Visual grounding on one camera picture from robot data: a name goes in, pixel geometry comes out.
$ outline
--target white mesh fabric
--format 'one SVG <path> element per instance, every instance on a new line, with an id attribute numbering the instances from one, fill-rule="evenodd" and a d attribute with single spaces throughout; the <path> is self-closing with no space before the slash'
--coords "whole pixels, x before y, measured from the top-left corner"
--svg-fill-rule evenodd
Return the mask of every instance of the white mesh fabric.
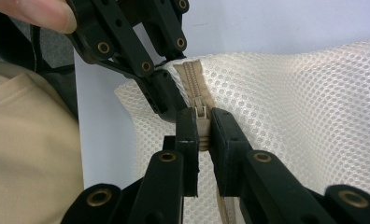
<path id="1" fill-rule="evenodd" d="M 370 42 L 299 55 L 233 53 L 198 59 L 216 107 L 234 114 L 254 148 L 275 153 L 319 193 L 341 183 L 370 193 Z M 180 90 L 172 64 L 182 62 L 165 66 Z M 135 83 L 119 87 L 117 94 L 133 115 L 142 175 L 174 125 L 153 115 Z M 201 153 L 199 189 L 206 194 L 201 191 L 195 204 L 186 204 L 185 223 L 219 222 L 208 160 Z"/>

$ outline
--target table surface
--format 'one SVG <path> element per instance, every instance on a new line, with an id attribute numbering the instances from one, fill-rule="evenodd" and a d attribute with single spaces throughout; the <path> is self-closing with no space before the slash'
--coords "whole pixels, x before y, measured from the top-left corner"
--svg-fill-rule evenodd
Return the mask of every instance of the table surface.
<path id="1" fill-rule="evenodd" d="M 370 1 L 189 2 L 183 17 L 188 57 L 236 51 L 294 54 L 370 40 Z M 136 30 L 151 52 L 142 27 Z M 162 60 L 150 55 L 156 63 Z M 75 57 L 85 188 L 97 183 L 125 188 L 136 181 L 135 135 L 114 90 L 127 79 Z"/>

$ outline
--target robotic claw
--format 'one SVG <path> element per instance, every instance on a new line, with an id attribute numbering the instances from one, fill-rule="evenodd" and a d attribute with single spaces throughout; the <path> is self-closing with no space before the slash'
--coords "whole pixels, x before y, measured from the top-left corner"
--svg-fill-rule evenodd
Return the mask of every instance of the robotic claw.
<path id="1" fill-rule="evenodd" d="M 126 189 L 99 184 L 84 190 L 62 223 L 182 223 L 183 197 L 197 196 L 199 137 L 168 71 L 155 68 L 133 27 L 142 23 L 166 63 L 184 58 L 181 30 L 187 0 L 72 0 L 79 21 L 69 36 L 87 63 L 134 79 L 151 108 L 176 123 L 145 176 Z M 319 195 L 296 180 L 272 153 L 254 150 L 235 118 L 214 108 L 209 153 L 221 197 L 239 197 L 246 223 L 370 223 L 370 195 L 346 185 Z"/>

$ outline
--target beige clothing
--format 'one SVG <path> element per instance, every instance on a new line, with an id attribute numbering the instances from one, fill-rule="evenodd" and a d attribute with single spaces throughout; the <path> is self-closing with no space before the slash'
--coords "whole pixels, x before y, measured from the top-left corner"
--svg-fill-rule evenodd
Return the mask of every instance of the beige clothing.
<path id="1" fill-rule="evenodd" d="M 54 88 L 0 63 L 0 223 L 59 223 L 81 171 L 78 123 Z"/>

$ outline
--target zipper pull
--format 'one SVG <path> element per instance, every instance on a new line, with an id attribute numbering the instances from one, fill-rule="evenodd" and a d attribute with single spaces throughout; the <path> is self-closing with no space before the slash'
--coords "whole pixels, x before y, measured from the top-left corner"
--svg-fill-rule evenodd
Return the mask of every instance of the zipper pull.
<path id="1" fill-rule="evenodd" d="M 199 151 L 208 151 L 211 121 L 209 120 L 207 106 L 201 96 L 195 97 L 193 102 L 199 134 Z"/>

